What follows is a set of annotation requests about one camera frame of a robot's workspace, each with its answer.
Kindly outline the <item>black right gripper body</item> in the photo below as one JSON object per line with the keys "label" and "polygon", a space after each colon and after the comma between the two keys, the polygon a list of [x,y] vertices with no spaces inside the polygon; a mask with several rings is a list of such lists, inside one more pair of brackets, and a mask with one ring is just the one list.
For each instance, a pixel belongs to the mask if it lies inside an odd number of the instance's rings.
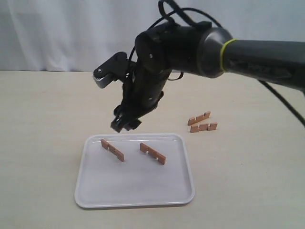
{"label": "black right gripper body", "polygon": [[153,111],[163,97],[163,88],[172,70],[152,73],[137,61],[123,84],[123,99],[114,110],[114,124],[141,124],[140,118]]}

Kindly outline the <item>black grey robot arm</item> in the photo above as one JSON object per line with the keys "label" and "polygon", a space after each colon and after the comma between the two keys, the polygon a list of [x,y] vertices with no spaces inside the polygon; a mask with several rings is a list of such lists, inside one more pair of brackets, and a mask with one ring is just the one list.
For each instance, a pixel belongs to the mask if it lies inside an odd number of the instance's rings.
{"label": "black grey robot arm", "polygon": [[154,110],[173,70],[217,78],[236,73],[304,91],[305,45],[302,42],[237,40],[224,28],[198,30],[166,25],[135,39],[138,59],[123,84],[112,129],[135,129]]}

